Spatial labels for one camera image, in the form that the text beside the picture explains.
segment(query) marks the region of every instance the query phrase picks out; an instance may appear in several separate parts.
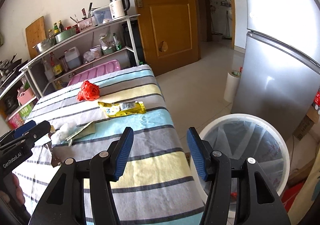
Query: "refrigerator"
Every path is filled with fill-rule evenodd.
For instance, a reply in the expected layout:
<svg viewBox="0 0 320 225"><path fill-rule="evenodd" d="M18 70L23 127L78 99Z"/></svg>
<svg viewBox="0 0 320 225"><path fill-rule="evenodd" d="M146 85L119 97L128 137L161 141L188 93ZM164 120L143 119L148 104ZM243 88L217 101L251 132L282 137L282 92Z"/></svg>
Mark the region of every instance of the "refrigerator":
<svg viewBox="0 0 320 225"><path fill-rule="evenodd" d="M320 86L318 0L247 0L244 65L231 113L258 116L289 139Z"/></svg>

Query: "blue gripper pad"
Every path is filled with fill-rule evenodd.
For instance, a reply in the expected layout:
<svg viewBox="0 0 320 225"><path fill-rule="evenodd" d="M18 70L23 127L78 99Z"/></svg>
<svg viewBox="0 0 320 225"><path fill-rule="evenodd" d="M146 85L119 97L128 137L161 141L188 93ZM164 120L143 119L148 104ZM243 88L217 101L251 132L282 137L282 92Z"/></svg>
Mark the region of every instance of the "blue gripper pad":
<svg viewBox="0 0 320 225"><path fill-rule="evenodd" d="M123 175L125 166L128 161L128 157L133 144L133 129L126 127L122 136L118 142L122 143L118 156L116 157L116 169L114 172L114 178L116 181Z"/></svg>
<svg viewBox="0 0 320 225"><path fill-rule="evenodd" d="M210 162L211 158L194 127L189 128L187 131L187 142L197 173L206 181L208 178L206 162Z"/></svg>

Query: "roll of tape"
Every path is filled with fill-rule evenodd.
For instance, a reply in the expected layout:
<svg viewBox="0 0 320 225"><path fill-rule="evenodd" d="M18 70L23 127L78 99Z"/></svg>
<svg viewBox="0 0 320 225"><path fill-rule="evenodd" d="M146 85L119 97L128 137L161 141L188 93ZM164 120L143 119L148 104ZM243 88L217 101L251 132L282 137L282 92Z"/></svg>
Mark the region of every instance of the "roll of tape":
<svg viewBox="0 0 320 225"><path fill-rule="evenodd" d="M240 77L241 73L239 71L232 70L228 72L226 88L223 96L227 102L233 102L239 86Z"/></svg>

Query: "pink storage basket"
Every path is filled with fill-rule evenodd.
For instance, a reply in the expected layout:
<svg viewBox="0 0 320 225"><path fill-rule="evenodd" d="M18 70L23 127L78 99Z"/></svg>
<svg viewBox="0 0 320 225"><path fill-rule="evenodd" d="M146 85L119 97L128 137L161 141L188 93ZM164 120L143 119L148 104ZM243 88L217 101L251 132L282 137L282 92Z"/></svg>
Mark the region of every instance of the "pink storage basket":
<svg viewBox="0 0 320 225"><path fill-rule="evenodd" d="M71 78L68 86L119 70L121 70L119 61L112 60L75 75Z"/></svg>
<svg viewBox="0 0 320 225"><path fill-rule="evenodd" d="M34 97L33 91L31 88L26 90L25 92L20 93L20 96L17 98L21 105L26 104Z"/></svg>

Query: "cable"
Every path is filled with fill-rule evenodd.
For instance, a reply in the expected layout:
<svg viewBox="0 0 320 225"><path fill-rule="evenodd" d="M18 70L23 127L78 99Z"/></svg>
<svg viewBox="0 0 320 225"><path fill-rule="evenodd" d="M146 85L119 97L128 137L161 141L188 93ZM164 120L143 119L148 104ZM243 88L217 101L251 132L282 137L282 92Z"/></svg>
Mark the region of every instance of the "cable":
<svg viewBox="0 0 320 225"><path fill-rule="evenodd" d="M293 135L292 135L292 142L293 142L293 145L292 145L292 153L291 153L290 167L291 167L291 164L292 164L293 151L294 151L294 137L293 137Z"/></svg>

